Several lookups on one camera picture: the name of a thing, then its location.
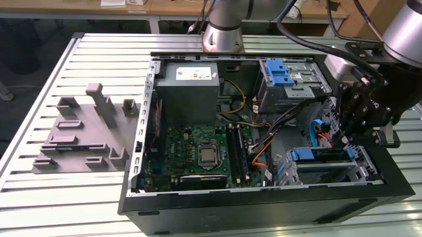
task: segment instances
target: slotted metal table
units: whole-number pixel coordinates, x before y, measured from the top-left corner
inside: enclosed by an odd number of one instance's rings
[[[71,40],[29,116],[0,160],[3,237],[143,236],[119,216],[123,172],[33,174],[33,162],[59,114],[61,96],[94,103],[86,85],[101,82],[113,101],[142,100],[151,51],[201,51],[191,35],[79,34]],[[337,39],[308,38],[326,45]],[[246,52],[316,53],[285,37],[245,36]],[[225,231],[198,236],[422,236],[422,120],[405,112],[396,126],[402,146],[390,153],[417,195],[381,206],[341,224]]]

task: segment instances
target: floor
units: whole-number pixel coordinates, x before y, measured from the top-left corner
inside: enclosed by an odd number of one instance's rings
[[[0,100],[0,157],[8,147],[7,140],[11,140],[15,136],[74,32],[150,33],[147,21],[97,20],[94,22],[87,20],[65,20],[62,29],[58,29],[54,20],[27,20],[26,23],[22,23],[23,20],[20,19],[8,19],[8,22],[18,29],[19,33],[27,37],[37,36],[34,34],[34,29],[37,29],[42,45],[35,47],[34,51],[41,61],[41,68],[31,74],[18,75],[2,64],[0,58],[0,81],[6,86],[11,86],[8,89],[15,94],[12,101]],[[159,26],[163,34],[185,34],[190,24],[193,22],[183,24],[181,21],[161,21]],[[297,28],[297,33],[305,35],[301,32],[305,29],[308,32],[312,31],[308,35],[322,35],[325,27],[322,26],[322,30],[318,30],[316,24],[313,24],[313,27],[302,24],[302,27]],[[280,34],[276,28],[272,28],[268,23],[248,23],[244,25],[242,31],[246,35]],[[4,38],[6,34],[0,31],[0,53],[3,52],[0,57],[3,55],[8,59],[16,56],[16,53],[14,49],[4,48],[4,43],[2,44]]]

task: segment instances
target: desk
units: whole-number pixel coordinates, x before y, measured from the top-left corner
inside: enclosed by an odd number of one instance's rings
[[[201,14],[203,0],[149,0],[147,4],[127,5],[126,8],[101,9],[101,0],[0,0],[2,18],[33,19],[87,19],[87,20],[149,20],[151,33],[159,34],[161,20],[193,20]],[[304,23],[329,24],[326,10],[314,1],[302,5]],[[340,28],[348,12],[340,7],[333,12],[334,24]],[[298,19],[286,18],[286,23],[297,23]],[[334,36],[330,29],[325,36]]]
[[[328,46],[345,43],[338,39],[306,39]],[[199,52],[201,41],[198,35],[151,34],[86,34],[82,39],[71,40],[0,160],[2,237],[145,236],[127,217],[117,214],[123,172],[33,174],[33,162],[59,114],[54,106],[61,96],[75,96],[81,104],[94,103],[85,95],[86,86],[101,82],[113,101],[141,101],[150,52]],[[249,53],[317,53],[286,37],[245,36],[244,42]],[[190,236],[421,236],[422,120],[417,111],[404,113],[396,129],[404,143],[389,151],[416,196],[377,207],[344,223]]]

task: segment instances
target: ram slot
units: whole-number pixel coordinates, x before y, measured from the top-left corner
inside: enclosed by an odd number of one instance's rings
[[[240,166],[240,157],[238,157],[238,134],[234,131],[235,127],[231,124],[226,128],[226,137],[229,144],[229,159],[230,159],[230,169],[231,169],[231,178],[234,183],[241,183],[241,166]]]
[[[241,166],[241,177],[244,181],[250,180],[250,170],[249,170],[249,161],[248,161],[248,155],[246,155],[246,147],[244,144],[244,135],[242,135],[242,128],[238,125],[238,157],[240,157],[240,166]]]

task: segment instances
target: green motherboard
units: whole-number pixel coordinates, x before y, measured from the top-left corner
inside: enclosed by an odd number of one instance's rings
[[[226,126],[171,127],[166,135],[165,160],[154,164],[154,172],[147,177],[157,192],[171,191],[170,181],[182,175],[225,175],[226,188],[260,187],[261,173],[250,167],[250,180],[234,182],[231,177],[230,150],[226,138]],[[253,144],[252,129],[242,128],[245,148]]]

